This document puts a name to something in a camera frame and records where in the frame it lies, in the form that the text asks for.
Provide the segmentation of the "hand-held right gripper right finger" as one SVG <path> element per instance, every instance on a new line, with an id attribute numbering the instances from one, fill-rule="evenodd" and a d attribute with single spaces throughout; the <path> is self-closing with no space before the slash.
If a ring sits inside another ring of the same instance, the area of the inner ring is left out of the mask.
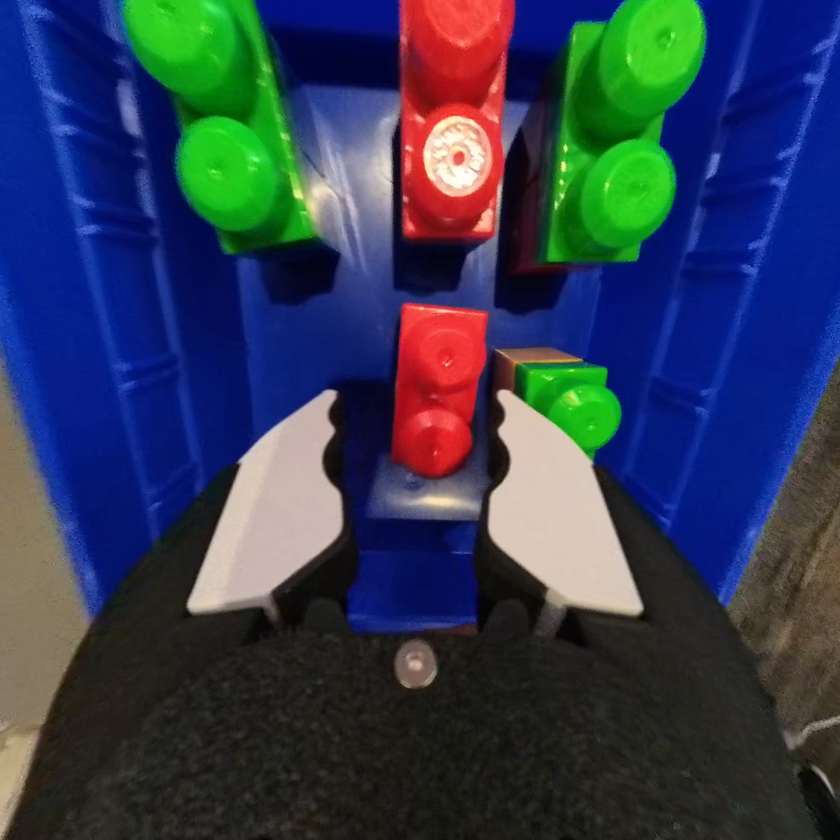
<path id="1" fill-rule="evenodd" d="M 592 462 L 507 389 L 491 399 L 488 476 L 476 535 L 479 625 L 508 601 L 538 636 L 556 635 L 568 612 L 643 616 Z"/>

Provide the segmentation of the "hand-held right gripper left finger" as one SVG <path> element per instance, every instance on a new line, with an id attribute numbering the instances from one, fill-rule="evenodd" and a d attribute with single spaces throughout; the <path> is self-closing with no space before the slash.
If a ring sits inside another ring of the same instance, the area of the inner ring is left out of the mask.
<path id="1" fill-rule="evenodd" d="M 192 616 L 257 609 L 297 624 L 317 599 L 346 609 L 359 551 L 342 448 L 343 402 L 333 389 L 251 445 L 187 598 Z"/>

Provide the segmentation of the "red two-stud toy block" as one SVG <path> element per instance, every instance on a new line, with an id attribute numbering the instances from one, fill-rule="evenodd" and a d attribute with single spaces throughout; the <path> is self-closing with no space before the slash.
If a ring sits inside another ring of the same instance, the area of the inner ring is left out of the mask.
<path id="1" fill-rule="evenodd" d="M 402 305 L 392 460 L 414 474 L 452 475 L 473 447 L 478 384 L 487 362 L 488 312 Z"/>
<path id="2" fill-rule="evenodd" d="M 400 2 L 400 208 L 414 242 L 497 230 L 513 1 Z"/>

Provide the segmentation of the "blue plastic storage bin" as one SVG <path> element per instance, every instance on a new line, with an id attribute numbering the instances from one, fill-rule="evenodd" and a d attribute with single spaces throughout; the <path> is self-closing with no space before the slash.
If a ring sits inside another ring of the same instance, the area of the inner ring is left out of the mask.
<path id="1" fill-rule="evenodd" d="M 701 2 L 666 115 L 675 204 L 636 262 L 507 272 L 516 186 L 459 255 L 398 239 L 398 2 L 258 2 L 336 209 L 330 253 L 226 255 L 177 185 L 177 123 L 119 2 L 2 2 L 2 343 L 97 613 L 216 473 L 322 390 L 350 424 L 359 629 L 475 617 L 472 522 L 364 515 L 399 310 L 489 312 L 488 343 L 609 370 L 597 462 L 728 603 L 838 358 L 838 2 Z"/>

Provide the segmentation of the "green two-stud toy block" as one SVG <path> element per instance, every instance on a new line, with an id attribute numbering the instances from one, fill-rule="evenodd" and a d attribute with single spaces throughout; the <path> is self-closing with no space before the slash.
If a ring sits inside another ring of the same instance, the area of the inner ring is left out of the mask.
<path id="1" fill-rule="evenodd" d="M 287 87 L 256 3 L 128 1 L 122 18 L 178 119 L 182 194 L 223 252 L 315 244 Z"/>
<path id="2" fill-rule="evenodd" d="M 605 366 L 589 362 L 523 362 L 516 369 L 514 392 L 593 460 L 623 418 L 607 377 Z"/>
<path id="3" fill-rule="evenodd" d="M 706 42 L 694 1 L 626 1 L 605 22 L 574 24 L 543 88 L 535 266 L 637 260 L 675 201 L 662 129 Z"/>

